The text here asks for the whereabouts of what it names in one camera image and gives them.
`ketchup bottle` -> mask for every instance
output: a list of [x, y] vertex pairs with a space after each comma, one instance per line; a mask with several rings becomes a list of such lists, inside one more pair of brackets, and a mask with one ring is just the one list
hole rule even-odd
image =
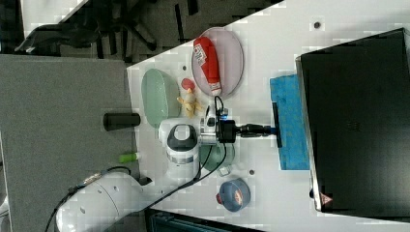
[[213, 96], [222, 92], [220, 88], [220, 69], [214, 44], [207, 37], [199, 37], [193, 42], [193, 55], [205, 74]]

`black cylinder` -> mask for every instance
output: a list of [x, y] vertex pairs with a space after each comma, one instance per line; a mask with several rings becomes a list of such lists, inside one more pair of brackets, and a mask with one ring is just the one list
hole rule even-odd
[[236, 126], [233, 120], [220, 120], [220, 130], [217, 133], [220, 143], [234, 143], [236, 140]]
[[103, 115], [103, 127], [106, 131], [136, 127], [141, 123], [137, 113], [106, 113]]

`toy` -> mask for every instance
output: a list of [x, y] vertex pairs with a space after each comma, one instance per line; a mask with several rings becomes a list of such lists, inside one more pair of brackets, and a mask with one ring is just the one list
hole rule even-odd
[[182, 105], [185, 115], [189, 118], [193, 118], [193, 115], [195, 114], [195, 110], [202, 111], [202, 106], [196, 100], [196, 97], [193, 94], [191, 88], [187, 90], [187, 94], [185, 95], [184, 99], [181, 97], [178, 97], [177, 100]]

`gray panel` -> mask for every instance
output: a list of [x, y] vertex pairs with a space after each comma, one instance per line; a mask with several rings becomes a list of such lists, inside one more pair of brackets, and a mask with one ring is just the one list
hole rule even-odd
[[[127, 83], [121, 61], [0, 56], [13, 231], [43, 231], [70, 186], [134, 150], [132, 130], [106, 132], [102, 124], [105, 112], [131, 109]], [[137, 162], [129, 166], [138, 174]]]

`pink plate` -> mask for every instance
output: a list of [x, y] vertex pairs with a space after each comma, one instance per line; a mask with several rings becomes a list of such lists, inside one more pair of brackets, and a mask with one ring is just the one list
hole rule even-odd
[[[217, 50], [218, 63], [220, 66], [221, 97], [232, 93], [238, 86], [244, 70], [244, 52], [241, 44], [233, 32], [226, 31], [223, 27], [213, 27], [202, 33], [201, 37], [208, 37]], [[192, 75], [196, 85], [202, 92], [212, 96], [208, 81], [195, 60], [192, 52], [191, 58]]]

